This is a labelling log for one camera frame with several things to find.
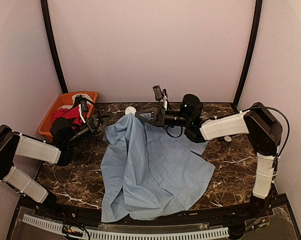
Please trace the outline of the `light blue shirt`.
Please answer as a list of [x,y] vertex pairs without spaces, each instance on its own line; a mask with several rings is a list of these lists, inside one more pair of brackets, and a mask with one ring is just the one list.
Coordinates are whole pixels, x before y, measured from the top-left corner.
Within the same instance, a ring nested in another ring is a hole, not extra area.
[[104,223],[187,211],[204,195],[215,170],[201,157],[206,144],[174,139],[133,114],[108,126],[103,139],[108,143],[100,165]]

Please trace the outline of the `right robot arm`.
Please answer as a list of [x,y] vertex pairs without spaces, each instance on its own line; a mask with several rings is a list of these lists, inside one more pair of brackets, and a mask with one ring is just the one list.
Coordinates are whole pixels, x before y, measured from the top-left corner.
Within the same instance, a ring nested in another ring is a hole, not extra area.
[[183,127],[185,136],[194,143],[246,134],[257,156],[256,177],[252,194],[254,198],[246,205],[245,212],[256,217],[265,209],[265,199],[271,190],[277,162],[283,127],[271,113],[271,108],[260,102],[249,109],[223,117],[201,119],[203,103],[193,94],[186,94],[179,110],[168,105],[138,111],[135,116],[154,127]]

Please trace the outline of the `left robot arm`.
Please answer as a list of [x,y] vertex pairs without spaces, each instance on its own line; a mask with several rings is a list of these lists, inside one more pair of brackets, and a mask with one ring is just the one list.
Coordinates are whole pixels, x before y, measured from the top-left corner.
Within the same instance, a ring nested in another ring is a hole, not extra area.
[[15,160],[20,158],[65,167],[74,158],[74,147],[102,132],[113,117],[111,112],[102,113],[95,102],[82,96],[74,102],[72,111],[73,116],[54,117],[49,129],[52,141],[23,134],[5,124],[0,126],[0,181],[41,204],[42,211],[50,218],[61,214],[57,197],[20,169]]

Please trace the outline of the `red cloth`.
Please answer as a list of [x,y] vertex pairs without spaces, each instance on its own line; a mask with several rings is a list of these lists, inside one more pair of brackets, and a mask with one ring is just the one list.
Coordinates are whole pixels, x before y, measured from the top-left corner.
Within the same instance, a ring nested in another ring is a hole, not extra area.
[[[88,116],[88,113],[83,112],[83,116],[86,119]],[[53,124],[57,119],[59,118],[65,118],[67,120],[71,119],[72,122],[76,125],[83,124],[82,120],[80,119],[79,114],[79,106],[76,106],[72,109],[68,108],[61,108],[52,113],[51,123]]]

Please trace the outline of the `orange plastic basket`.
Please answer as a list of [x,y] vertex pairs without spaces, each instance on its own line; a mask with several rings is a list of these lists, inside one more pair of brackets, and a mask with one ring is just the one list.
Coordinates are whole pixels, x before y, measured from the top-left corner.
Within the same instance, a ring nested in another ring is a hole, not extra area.
[[64,106],[71,108],[74,105],[75,98],[79,95],[82,95],[83,97],[88,97],[94,103],[98,98],[98,93],[94,91],[74,91],[60,95],[50,107],[49,111],[47,112],[41,124],[39,125],[38,133],[41,136],[46,137],[46,139],[51,142],[53,140],[53,137],[50,133],[50,129],[53,124],[53,113],[58,111],[59,109],[62,109]]

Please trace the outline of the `white cloth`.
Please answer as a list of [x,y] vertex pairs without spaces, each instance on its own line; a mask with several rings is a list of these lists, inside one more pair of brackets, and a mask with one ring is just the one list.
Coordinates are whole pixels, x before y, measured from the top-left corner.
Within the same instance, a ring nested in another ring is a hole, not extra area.
[[88,94],[75,94],[72,96],[73,108],[78,107],[81,104],[81,101],[84,101],[88,106],[92,105],[93,99]]

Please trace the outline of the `black left frame pole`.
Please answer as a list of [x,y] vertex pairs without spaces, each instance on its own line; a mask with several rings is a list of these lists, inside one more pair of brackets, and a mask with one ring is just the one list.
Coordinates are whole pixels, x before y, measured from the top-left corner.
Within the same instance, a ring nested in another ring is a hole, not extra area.
[[63,94],[66,94],[69,91],[68,91],[68,87],[67,87],[67,84],[65,81],[64,74],[63,74],[62,66],[60,63],[59,54],[57,51],[57,46],[56,46],[56,42],[55,42],[53,26],[52,26],[52,21],[51,21],[51,16],[50,16],[50,10],[49,10],[49,1],[48,0],[40,0],[40,4],[41,4],[41,11],[42,11],[42,17],[43,17],[43,21],[44,21],[46,37],[47,37],[54,69],[55,69],[56,76],[58,79],[58,83],[59,83],[61,92]]

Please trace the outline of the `black frame pole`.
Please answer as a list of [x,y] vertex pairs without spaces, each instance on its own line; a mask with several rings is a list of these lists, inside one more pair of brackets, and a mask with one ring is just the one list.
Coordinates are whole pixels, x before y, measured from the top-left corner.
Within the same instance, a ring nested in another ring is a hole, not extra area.
[[232,105],[235,108],[237,108],[240,103],[240,99],[243,94],[245,83],[250,70],[250,65],[252,62],[255,44],[258,36],[259,24],[260,24],[260,19],[262,14],[262,7],[263,7],[263,0],[256,0],[245,59],[243,62],[243,67],[240,74],[239,82],[232,102]]
[[69,91],[68,91],[68,87],[67,87],[67,84],[65,81],[64,74],[63,74],[62,66],[60,63],[59,54],[57,51],[57,46],[56,46],[56,42],[55,42],[53,26],[52,26],[52,21],[51,21],[51,16],[50,16],[50,10],[49,10],[49,1],[48,0],[40,0],[40,4],[41,4],[41,11],[42,11],[42,17],[43,17],[43,21],[44,21],[46,37],[47,37],[54,69],[55,69],[56,76],[58,79],[58,83],[59,83],[61,92],[63,94],[66,94]]

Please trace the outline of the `black right frame pole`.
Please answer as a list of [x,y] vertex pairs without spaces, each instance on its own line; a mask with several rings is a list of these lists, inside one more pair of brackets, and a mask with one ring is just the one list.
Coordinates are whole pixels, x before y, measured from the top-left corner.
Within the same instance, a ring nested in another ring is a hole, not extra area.
[[245,59],[243,62],[243,67],[240,74],[239,82],[232,102],[232,105],[235,108],[237,108],[240,103],[240,99],[243,94],[245,83],[250,70],[250,65],[252,62],[255,44],[258,36],[259,24],[260,24],[260,19],[262,14],[262,7],[263,7],[263,0],[256,0]]

